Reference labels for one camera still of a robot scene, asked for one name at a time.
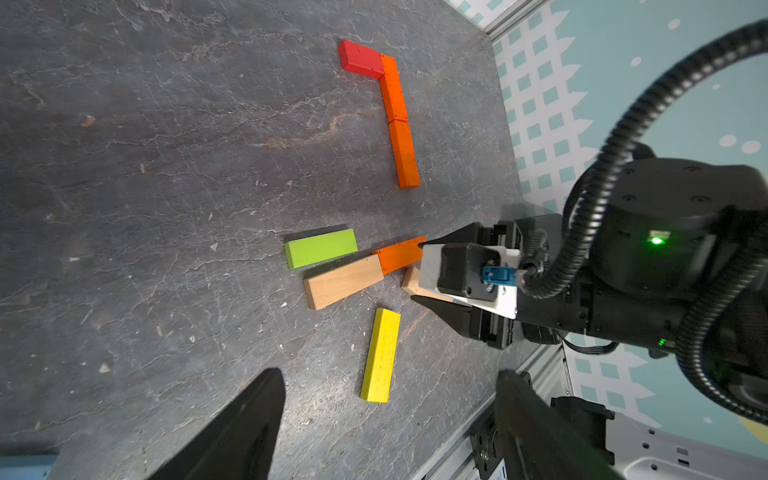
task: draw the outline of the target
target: teal and white patterned backdrop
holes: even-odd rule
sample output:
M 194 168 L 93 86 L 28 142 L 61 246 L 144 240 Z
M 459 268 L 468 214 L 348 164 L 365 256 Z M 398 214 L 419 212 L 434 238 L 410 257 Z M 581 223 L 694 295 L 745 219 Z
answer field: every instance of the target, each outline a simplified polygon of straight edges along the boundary
M 528 213 L 562 212 L 616 120 L 664 70 L 766 16 L 766 0 L 554 0 L 497 40 Z M 768 178 L 767 84 L 768 56 L 722 71 L 673 105 L 644 142 L 662 157 L 747 164 Z M 577 395 L 675 435 L 768 458 L 768 429 L 702 396 L 674 358 L 654 360 L 632 346 L 602 357 L 567 355 Z
M 490 25 L 518 0 L 443 0 L 480 28 Z

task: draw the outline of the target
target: natural wood block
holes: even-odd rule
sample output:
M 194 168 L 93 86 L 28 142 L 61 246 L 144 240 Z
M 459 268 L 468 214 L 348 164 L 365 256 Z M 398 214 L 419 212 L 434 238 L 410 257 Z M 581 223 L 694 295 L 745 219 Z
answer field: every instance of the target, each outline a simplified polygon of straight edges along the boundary
M 382 264 L 382 273 L 386 275 L 421 261 L 422 249 L 419 248 L 419 244 L 426 241 L 427 237 L 417 237 L 374 251 L 373 253 L 379 256 L 379 262 Z
M 384 98 L 384 109 L 389 122 L 394 120 L 408 121 L 406 98 L 402 95 L 400 73 L 397 72 L 397 61 L 387 55 L 381 55 L 384 75 L 379 79 Z
M 392 150 L 395 153 L 400 188 L 420 186 L 422 181 L 419 178 L 419 168 L 416 166 L 411 126 L 407 122 L 395 120 L 389 124 L 389 136 L 392 138 Z
M 415 266 L 409 266 L 406 270 L 406 276 L 402 279 L 402 289 L 409 295 L 429 296 L 437 300 L 443 300 L 445 302 L 453 302 L 453 298 L 450 296 L 438 295 L 432 293 L 429 290 L 424 290 L 419 286 L 419 278 L 421 278 L 422 272 Z
M 304 290 L 310 308 L 320 310 L 382 280 L 379 256 L 371 255 L 304 280 Z

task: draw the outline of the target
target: gray stone tabletop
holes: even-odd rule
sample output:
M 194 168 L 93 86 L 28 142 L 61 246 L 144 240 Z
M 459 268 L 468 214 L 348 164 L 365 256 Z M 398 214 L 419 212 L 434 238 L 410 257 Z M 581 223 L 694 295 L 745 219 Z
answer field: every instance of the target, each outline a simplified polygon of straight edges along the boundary
M 397 59 L 421 187 L 344 38 Z M 533 350 L 456 335 L 402 271 L 309 310 L 283 252 L 521 203 L 490 41 L 444 2 L 11 2 L 0 65 L 0 453 L 144 478 L 277 366 L 272 478 L 407 478 Z M 377 306 L 402 314 L 384 405 L 359 398 Z

